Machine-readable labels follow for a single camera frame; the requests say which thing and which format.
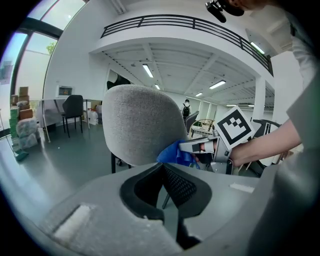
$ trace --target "blue cloth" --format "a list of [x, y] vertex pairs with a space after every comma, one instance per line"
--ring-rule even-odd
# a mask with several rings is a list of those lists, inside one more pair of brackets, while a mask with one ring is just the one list
[[171, 163], [179, 164], [182, 166], [190, 166], [190, 164], [196, 164], [196, 168], [200, 169], [196, 162], [196, 159], [191, 153], [180, 151], [179, 143], [185, 142], [184, 140], [178, 140], [175, 143], [164, 149], [156, 158], [159, 163]]

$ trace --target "glass wall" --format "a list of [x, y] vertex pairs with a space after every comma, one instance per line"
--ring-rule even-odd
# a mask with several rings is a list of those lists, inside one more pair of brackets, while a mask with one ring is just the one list
[[83, 0], [59, 0], [41, 20], [64, 30], [84, 5]]
[[[42, 0], [28, 17], [64, 30], [85, 4], [84, 0]], [[43, 97], [47, 67], [57, 40], [32, 31], [29, 35], [26, 48], [22, 48], [27, 35], [15, 33], [0, 62], [0, 109], [3, 120], [3, 125], [0, 122], [0, 131], [9, 128], [11, 87], [15, 88], [17, 94], [19, 87], [28, 86], [31, 100]], [[16, 63], [20, 51], [23, 51], [23, 55]], [[12, 80], [15, 65], [18, 65], [18, 71], [14, 74], [16, 80]]]
[[19, 87], [29, 87], [30, 100], [42, 99], [47, 67], [56, 42], [51, 37], [32, 34], [19, 65], [15, 94]]
[[38, 5], [29, 13], [28, 17], [41, 20], [46, 12], [56, 3], [58, 0], [42, 0]]
[[0, 122], [0, 131], [9, 128], [12, 74], [26, 37], [27, 35], [24, 33], [15, 33], [6, 47], [0, 62], [0, 109], [3, 121], [2, 124]]

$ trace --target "balcony railing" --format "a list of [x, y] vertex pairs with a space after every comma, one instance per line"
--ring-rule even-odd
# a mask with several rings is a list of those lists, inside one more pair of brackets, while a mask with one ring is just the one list
[[113, 33], [128, 30], [132, 28], [141, 28], [146, 26], [178, 26], [200, 30], [238, 46], [243, 51], [254, 57], [262, 66], [264, 66], [273, 75], [271, 61], [268, 57], [260, 53], [256, 48], [251, 46], [250, 42], [235, 32], [215, 24], [213, 22], [184, 15], [173, 14], [156, 14], [129, 18], [108, 25], [104, 28], [101, 38], [109, 36]]

